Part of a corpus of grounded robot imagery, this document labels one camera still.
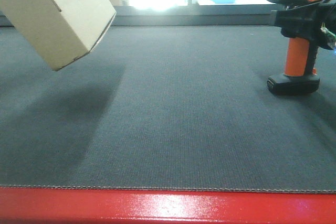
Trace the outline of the black gripper finger scanner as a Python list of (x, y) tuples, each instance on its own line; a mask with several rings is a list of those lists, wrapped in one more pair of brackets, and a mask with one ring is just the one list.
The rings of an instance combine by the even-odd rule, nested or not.
[(269, 25), (280, 27), (285, 37), (316, 41), (316, 16), (316, 3), (287, 10), (272, 10)]

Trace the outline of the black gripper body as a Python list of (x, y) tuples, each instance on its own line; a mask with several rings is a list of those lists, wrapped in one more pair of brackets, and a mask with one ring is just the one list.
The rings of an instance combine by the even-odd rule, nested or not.
[(313, 5), (310, 40), (318, 47), (335, 51), (335, 0), (317, 0)]

